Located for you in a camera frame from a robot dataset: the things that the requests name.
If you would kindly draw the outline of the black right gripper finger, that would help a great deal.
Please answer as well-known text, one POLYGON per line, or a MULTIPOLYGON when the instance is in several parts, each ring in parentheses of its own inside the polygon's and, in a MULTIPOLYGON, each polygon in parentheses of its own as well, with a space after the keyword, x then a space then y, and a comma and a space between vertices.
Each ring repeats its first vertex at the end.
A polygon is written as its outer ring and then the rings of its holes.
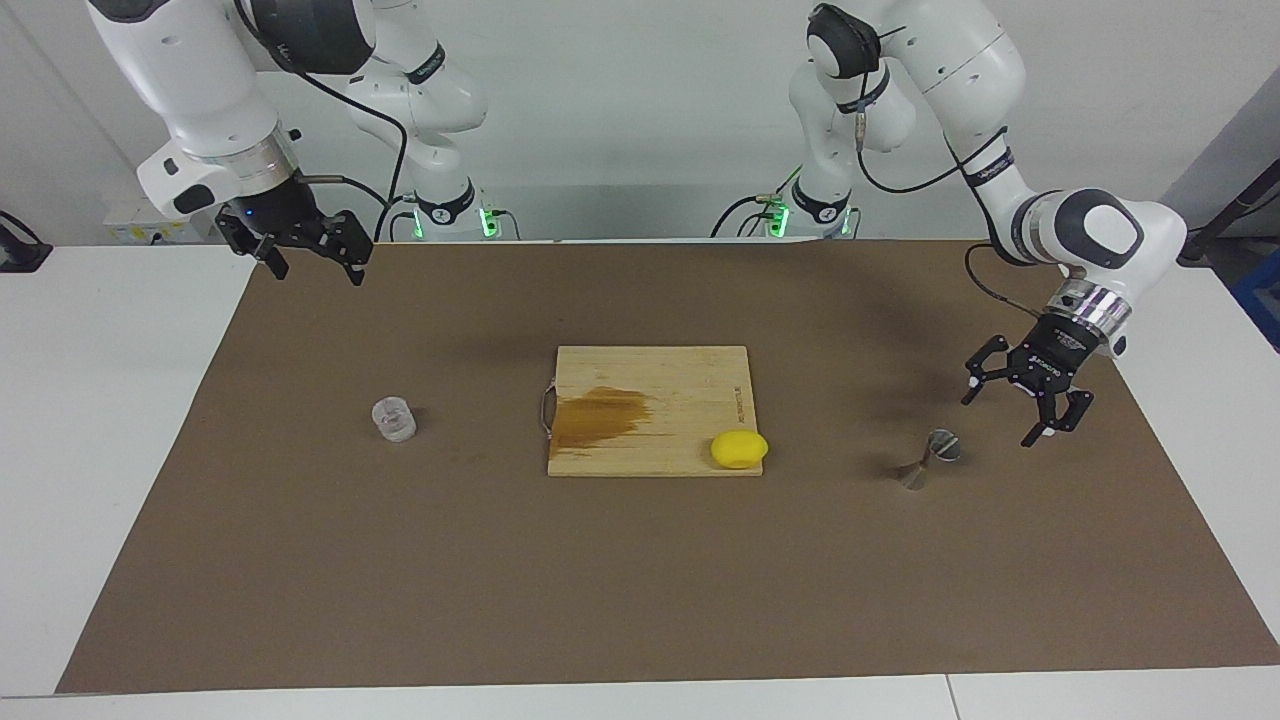
POLYGON ((233 211, 219 211, 215 215, 215 228, 233 254, 252 258, 265 265, 278 281, 287 278, 289 264, 276 247, 274 234, 257 237, 233 211))
POLYGON ((364 284, 372 249, 374 242, 352 211, 320 218, 314 252, 339 265, 352 286, 364 284))

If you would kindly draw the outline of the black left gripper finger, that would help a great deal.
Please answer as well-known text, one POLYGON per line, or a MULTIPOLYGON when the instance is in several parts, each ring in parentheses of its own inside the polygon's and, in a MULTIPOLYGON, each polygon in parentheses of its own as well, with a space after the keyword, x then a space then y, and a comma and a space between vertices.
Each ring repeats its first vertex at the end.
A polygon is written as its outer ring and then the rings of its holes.
POLYGON ((1033 393, 1038 413, 1038 421, 1023 437, 1020 446, 1033 447, 1041 438, 1051 437, 1062 432, 1074 432, 1080 420, 1094 401, 1094 395, 1088 389, 1071 388, 1062 393, 1048 391, 1036 391, 1033 393), (1057 414, 1057 401, 1065 398, 1068 406, 1064 413, 1057 414))
POLYGON ((969 373, 969 389, 963 397, 963 405, 969 406, 973 404, 982 389, 992 382, 1009 380, 1011 377, 1011 369, 1009 366, 1002 366, 997 369, 987 369, 986 363, 993 356, 1007 357, 1010 351, 1010 343, 1007 338, 1002 334, 997 334, 986 341, 966 361, 965 368, 969 373))

